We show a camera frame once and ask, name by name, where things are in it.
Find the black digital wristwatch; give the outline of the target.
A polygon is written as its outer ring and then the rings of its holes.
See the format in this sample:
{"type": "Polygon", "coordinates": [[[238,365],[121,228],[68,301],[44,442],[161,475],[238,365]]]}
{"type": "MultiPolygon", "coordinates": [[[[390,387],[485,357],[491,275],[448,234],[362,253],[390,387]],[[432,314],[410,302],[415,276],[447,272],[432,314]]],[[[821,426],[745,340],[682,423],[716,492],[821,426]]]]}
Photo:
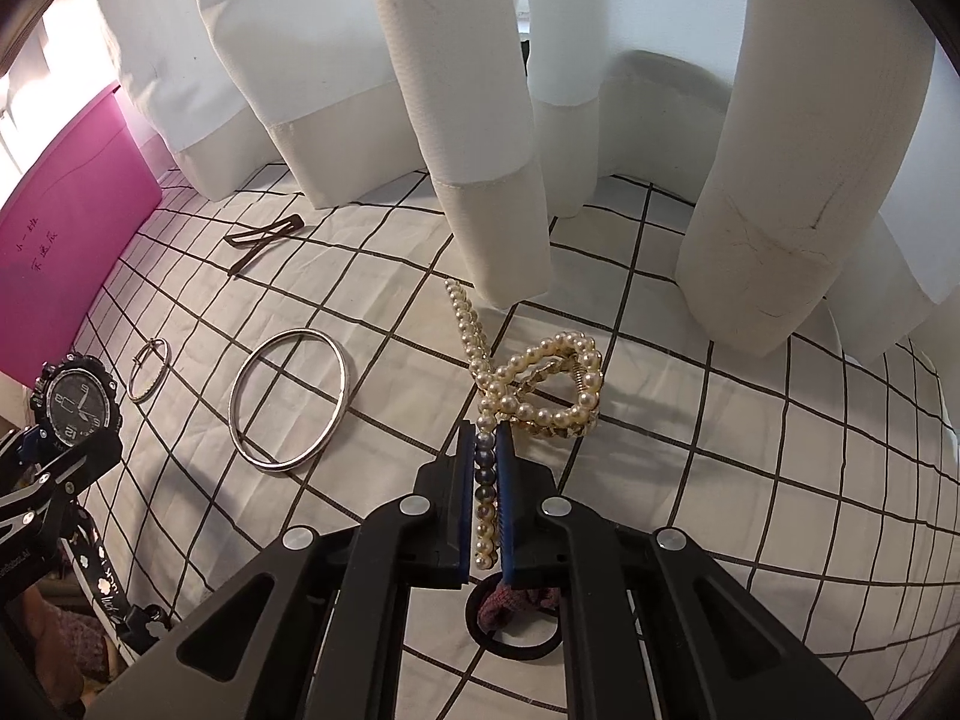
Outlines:
{"type": "Polygon", "coordinates": [[[122,418],[116,381],[96,356],[70,351],[46,362],[32,389],[37,456],[46,465],[99,429],[117,434],[122,418]]]}

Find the pearl hair claw clip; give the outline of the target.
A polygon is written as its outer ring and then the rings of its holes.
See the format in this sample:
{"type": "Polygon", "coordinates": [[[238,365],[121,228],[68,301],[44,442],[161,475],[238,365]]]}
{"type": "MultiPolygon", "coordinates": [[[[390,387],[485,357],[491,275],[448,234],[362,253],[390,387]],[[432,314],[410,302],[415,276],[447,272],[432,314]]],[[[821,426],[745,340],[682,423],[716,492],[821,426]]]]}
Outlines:
{"type": "Polygon", "coordinates": [[[585,436],[599,417],[604,358],[590,335],[558,332],[500,364],[493,359],[482,321],[467,289],[454,278],[444,281],[444,288],[459,328],[470,377],[477,387],[472,450],[473,564],[479,571],[488,572],[500,559],[498,431],[501,427],[517,427],[539,437],[585,436]],[[573,403],[560,408],[534,405],[535,388],[558,376],[573,382],[573,403]]]}

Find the silver clasp bangle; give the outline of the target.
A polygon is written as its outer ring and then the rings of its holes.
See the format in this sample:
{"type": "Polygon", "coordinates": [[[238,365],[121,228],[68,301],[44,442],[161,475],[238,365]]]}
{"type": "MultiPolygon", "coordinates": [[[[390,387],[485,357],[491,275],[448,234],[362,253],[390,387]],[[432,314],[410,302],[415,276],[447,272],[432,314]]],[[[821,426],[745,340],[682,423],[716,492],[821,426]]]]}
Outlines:
{"type": "Polygon", "coordinates": [[[153,398],[167,378],[171,367],[172,349],[166,338],[155,337],[145,341],[133,355],[132,369],[128,376],[128,398],[135,405],[142,405],[153,398]]]}

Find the checkered white bed sheet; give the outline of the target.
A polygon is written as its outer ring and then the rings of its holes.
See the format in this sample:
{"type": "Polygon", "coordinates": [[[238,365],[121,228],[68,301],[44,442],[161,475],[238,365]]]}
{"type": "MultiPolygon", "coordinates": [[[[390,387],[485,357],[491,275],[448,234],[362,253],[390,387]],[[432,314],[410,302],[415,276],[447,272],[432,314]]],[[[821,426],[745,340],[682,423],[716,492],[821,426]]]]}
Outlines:
{"type": "MultiPolygon", "coordinates": [[[[342,530],[406,493],[477,392],[444,288],[466,266],[427,176],[337,210],[276,164],[221,202],[179,172],[161,187],[75,344],[121,382],[146,340],[171,344],[158,393],[122,408],[124,463],[86,505],[133,600],[184,617],[293,523],[342,530]],[[301,231],[229,278],[244,250],[224,236],[288,215],[301,231]],[[343,344],[352,393],[319,457],[266,475],[233,449],[229,388],[295,327],[343,344]]],[[[483,312],[498,358],[558,330],[604,356],[597,426],[519,452],[615,522],[685,530],[875,717],[900,717],[958,634],[958,421],[934,362],[911,340],[856,361],[827,310],[763,358],[713,343],[674,280],[690,215],[605,179],[551,228],[550,293],[483,312]]]]}

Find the plain silver bangle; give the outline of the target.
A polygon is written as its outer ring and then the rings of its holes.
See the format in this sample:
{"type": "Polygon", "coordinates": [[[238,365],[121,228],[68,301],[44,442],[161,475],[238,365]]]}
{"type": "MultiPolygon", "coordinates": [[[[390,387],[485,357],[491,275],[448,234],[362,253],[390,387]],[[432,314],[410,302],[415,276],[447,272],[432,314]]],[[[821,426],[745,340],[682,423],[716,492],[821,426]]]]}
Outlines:
{"type": "Polygon", "coordinates": [[[228,436],[242,460],[266,475],[308,465],[347,414],[353,364],[332,335],[280,330],[241,362],[228,397],[228,436]]]}

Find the pink plastic storage bin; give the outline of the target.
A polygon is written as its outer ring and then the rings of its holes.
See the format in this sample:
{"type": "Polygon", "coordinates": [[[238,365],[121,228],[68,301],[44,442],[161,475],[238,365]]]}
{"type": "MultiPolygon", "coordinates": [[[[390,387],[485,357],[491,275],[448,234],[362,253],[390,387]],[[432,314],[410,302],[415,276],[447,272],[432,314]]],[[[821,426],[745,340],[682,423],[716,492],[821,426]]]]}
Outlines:
{"type": "Polygon", "coordinates": [[[25,387],[68,353],[161,200],[116,91],[106,86],[73,115],[2,206],[2,372],[25,387]]]}

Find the brown metal hair clip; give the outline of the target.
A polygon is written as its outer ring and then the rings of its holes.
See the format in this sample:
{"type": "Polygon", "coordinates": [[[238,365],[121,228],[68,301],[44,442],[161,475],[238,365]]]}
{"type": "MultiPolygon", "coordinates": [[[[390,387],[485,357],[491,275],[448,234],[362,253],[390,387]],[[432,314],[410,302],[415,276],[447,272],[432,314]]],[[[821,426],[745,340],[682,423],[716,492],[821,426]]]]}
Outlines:
{"type": "Polygon", "coordinates": [[[241,232],[226,234],[223,242],[231,249],[244,250],[244,255],[228,268],[228,277],[236,278],[275,242],[291,238],[304,227],[304,220],[299,215],[283,216],[273,223],[261,227],[251,227],[241,232]]]}

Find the white curtain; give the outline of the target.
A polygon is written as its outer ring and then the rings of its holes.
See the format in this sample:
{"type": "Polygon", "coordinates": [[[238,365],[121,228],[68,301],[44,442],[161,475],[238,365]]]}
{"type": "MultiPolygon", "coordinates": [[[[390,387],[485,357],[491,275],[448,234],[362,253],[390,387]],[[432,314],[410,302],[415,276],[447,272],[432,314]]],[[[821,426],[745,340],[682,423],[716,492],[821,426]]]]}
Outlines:
{"type": "Polygon", "coordinates": [[[763,355],[817,301],[851,355],[958,361],[958,0],[94,0],[203,195],[277,156],[340,206],[428,169],[483,293],[612,172],[697,202],[680,282],[763,355]]]}

